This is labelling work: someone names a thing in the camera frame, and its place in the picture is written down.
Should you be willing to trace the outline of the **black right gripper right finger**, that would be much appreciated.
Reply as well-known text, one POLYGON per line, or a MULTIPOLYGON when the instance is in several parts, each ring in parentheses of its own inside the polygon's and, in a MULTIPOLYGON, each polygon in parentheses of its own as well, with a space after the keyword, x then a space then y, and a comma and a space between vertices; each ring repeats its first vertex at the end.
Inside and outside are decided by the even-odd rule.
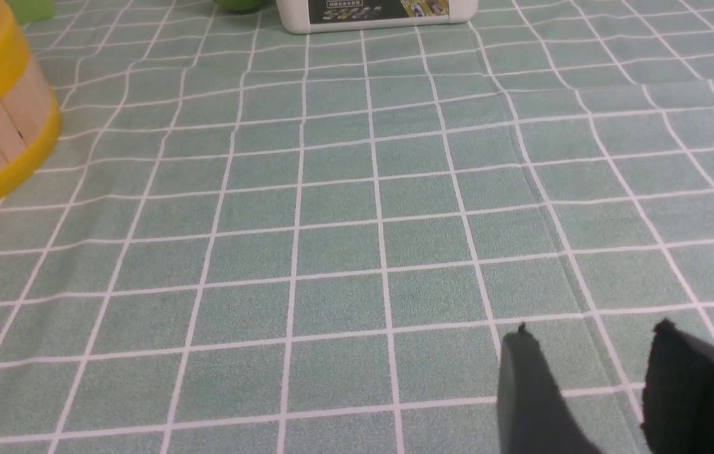
POLYGON ((714 453, 714 345, 663 319, 654 328, 642 393, 653 453, 714 453))

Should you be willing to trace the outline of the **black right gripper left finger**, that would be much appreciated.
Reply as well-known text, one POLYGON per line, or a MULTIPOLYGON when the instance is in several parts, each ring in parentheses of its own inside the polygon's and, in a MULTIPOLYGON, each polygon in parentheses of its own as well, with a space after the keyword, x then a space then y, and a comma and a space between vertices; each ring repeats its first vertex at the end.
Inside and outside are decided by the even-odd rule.
POLYGON ((501 340, 496 419, 502 453, 601 452, 579 428, 524 323, 501 340))

